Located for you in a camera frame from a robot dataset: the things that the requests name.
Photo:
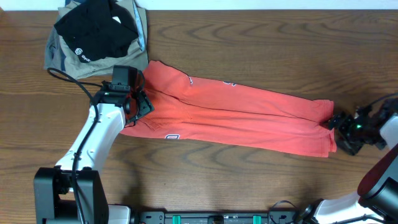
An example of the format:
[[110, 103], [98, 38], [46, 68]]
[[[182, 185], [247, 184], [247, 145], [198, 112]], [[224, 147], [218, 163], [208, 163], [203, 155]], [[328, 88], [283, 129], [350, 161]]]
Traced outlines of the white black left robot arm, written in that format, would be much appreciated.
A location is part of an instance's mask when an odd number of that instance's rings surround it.
[[99, 91], [97, 105], [72, 147], [55, 167], [34, 176], [37, 223], [134, 223], [127, 205], [107, 202], [100, 172], [116, 136], [125, 125], [154, 110], [144, 91], [128, 95]]

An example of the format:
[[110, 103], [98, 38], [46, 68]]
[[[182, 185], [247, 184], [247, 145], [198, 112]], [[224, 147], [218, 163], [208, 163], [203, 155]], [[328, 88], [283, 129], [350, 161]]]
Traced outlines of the red soccer t-shirt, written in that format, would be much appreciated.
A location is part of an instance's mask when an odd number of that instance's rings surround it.
[[336, 151], [331, 100], [307, 100], [191, 77], [160, 61], [144, 70], [153, 112], [123, 129], [139, 138], [192, 139], [327, 157]]

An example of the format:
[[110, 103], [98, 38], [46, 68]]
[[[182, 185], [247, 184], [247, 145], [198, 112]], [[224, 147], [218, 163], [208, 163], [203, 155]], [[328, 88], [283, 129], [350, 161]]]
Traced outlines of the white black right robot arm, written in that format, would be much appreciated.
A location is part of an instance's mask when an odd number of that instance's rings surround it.
[[330, 128], [341, 137], [337, 145], [349, 152], [369, 144], [389, 152], [363, 177], [357, 191], [333, 200], [319, 200], [296, 216], [295, 223], [397, 223], [397, 109], [371, 107], [356, 116], [341, 113]]

